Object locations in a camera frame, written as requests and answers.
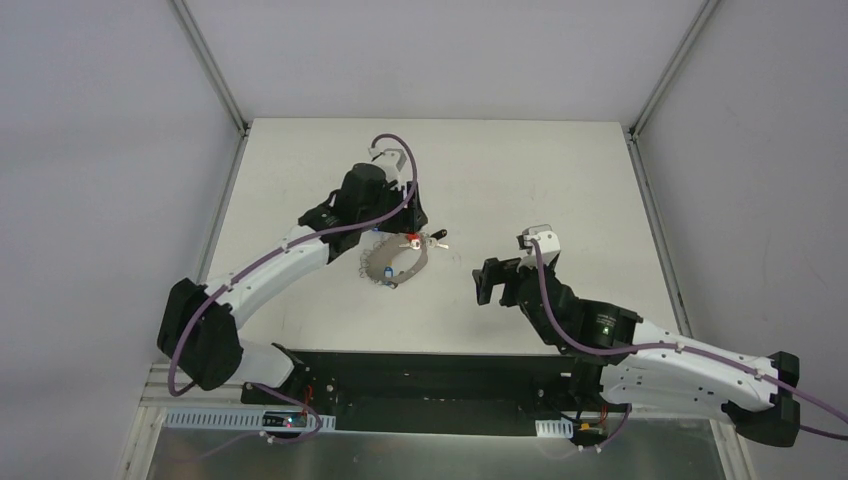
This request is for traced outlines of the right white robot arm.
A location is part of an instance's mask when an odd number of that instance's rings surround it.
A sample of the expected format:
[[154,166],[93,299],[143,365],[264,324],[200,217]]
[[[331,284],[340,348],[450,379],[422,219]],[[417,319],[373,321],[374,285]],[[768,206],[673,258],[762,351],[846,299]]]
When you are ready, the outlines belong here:
[[791,393],[800,361],[779,351],[753,356],[681,336],[626,308],[577,297],[552,267],[490,258],[472,273],[476,300],[500,285],[541,341],[571,357],[569,400],[583,410],[603,402],[704,416],[771,447],[795,444],[801,408]]

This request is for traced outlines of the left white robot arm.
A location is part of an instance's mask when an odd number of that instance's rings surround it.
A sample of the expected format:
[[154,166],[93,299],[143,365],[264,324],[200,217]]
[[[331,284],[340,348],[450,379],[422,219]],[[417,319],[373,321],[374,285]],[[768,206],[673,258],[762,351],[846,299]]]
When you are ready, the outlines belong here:
[[243,340],[240,329],[264,304],[302,277],[356,247],[363,232],[412,234],[427,219],[413,181],[398,161],[357,163],[340,188],[308,210],[267,254],[207,283],[188,278],[169,293],[157,346],[169,357],[169,389],[185,373],[190,387],[214,390],[229,381],[259,383],[281,404],[297,402],[305,378],[281,346]]

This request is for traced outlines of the silver crescent key holder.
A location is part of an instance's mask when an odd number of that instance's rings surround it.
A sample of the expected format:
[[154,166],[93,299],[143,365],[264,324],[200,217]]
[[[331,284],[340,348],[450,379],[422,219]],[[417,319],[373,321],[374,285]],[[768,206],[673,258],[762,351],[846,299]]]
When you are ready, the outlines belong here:
[[[428,264],[428,248],[426,245],[418,251],[399,248],[398,244],[404,235],[386,235],[370,249],[366,249],[360,257],[360,277],[394,289],[421,273]],[[393,268],[392,278],[384,276],[385,267]]]

